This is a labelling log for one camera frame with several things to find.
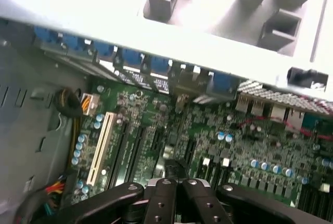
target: motherboard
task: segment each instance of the motherboard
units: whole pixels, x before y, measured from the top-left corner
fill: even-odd
[[[173,158],[212,188],[235,183],[315,215],[312,197],[332,208],[332,125],[324,116],[245,95],[203,106],[186,95],[92,81],[72,157],[79,171],[72,204],[127,181],[145,186],[163,176],[161,160]]]

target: black cable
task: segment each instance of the black cable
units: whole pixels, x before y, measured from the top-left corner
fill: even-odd
[[[77,118],[83,115],[78,97],[69,88],[61,89],[55,93],[54,105],[56,109],[66,117]]]

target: pci slot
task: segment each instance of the pci slot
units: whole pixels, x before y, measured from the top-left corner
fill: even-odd
[[[214,173],[214,176],[213,176],[213,180],[212,180],[212,183],[211,183],[211,188],[212,189],[217,188],[217,185],[219,184],[220,175],[221,175],[221,164],[217,163],[215,173]]]
[[[94,154],[93,162],[88,174],[87,184],[94,186],[97,182],[98,175],[100,175],[101,164],[104,161],[106,151],[110,142],[113,124],[116,120],[116,114],[107,112],[103,121],[103,125],[99,134],[96,151]]]
[[[144,145],[145,134],[146,134],[146,128],[140,126],[137,130],[135,142],[133,145],[133,152],[131,155],[130,163],[126,172],[124,182],[133,181],[134,179],[138,160],[142,151],[142,147]]]
[[[123,123],[121,132],[119,135],[119,139],[117,142],[117,147],[116,147],[117,153],[111,162],[112,169],[111,169],[111,173],[109,174],[109,177],[107,179],[107,183],[106,183],[107,189],[114,187],[117,183],[118,173],[119,173],[120,165],[122,162],[122,157],[124,156],[127,139],[129,137],[130,128],[131,127],[130,127],[129,123],[127,123],[127,122]]]
[[[151,144],[151,151],[159,151],[161,147],[161,140],[163,138],[164,131],[159,128],[155,131],[154,138]]]
[[[193,139],[189,139],[188,143],[187,143],[187,147],[186,147],[186,151],[185,151],[185,162],[187,165],[190,165],[193,155],[194,155],[194,151],[196,149],[196,145],[197,142],[195,142]]]

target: blue plastic clip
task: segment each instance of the blue plastic clip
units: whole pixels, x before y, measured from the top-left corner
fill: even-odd
[[[167,73],[169,70],[168,59],[151,57],[151,70],[155,73]]]
[[[229,89],[232,87],[233,80],[234,80],[234,77],[232,77],[231,75],[214,72],[213,91],[215,91],[215,92],[229,91]]]
[[[62,37],[62,41],[67,45],[69,49],[74,49],[77,51],[83,51],[85,44],[84,39],[80,37],[76,37],[69,34],[64,34]]]
[[[111,56],[114,49],[114,46],[112,45],[95,41],[94,41],[94,47],[96,48],[98,53],[103,56]]]
[[[56,43],[58,34],[55,31],[51,31],[45,28],[34,27],[36,36],[45,42]]]
[[[124,61],[126,61],[128,65],[133,65],[133,66],[141,65],[142,57],[139,52],[129,49],[122,49],[121,54]]]

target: white pci slot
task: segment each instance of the white pci slot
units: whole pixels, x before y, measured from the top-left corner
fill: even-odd
[[[96,151],[94,154],[92,166],[89,171],[87,184],[94,186],[97,182],[97,178],[101,172],[101,163],[104,160],[108,144],[110,142],[110,136],[112,133],[112,127],[116,120],[116,114],[107,112],[104,117],[103,125],[100,131]]]

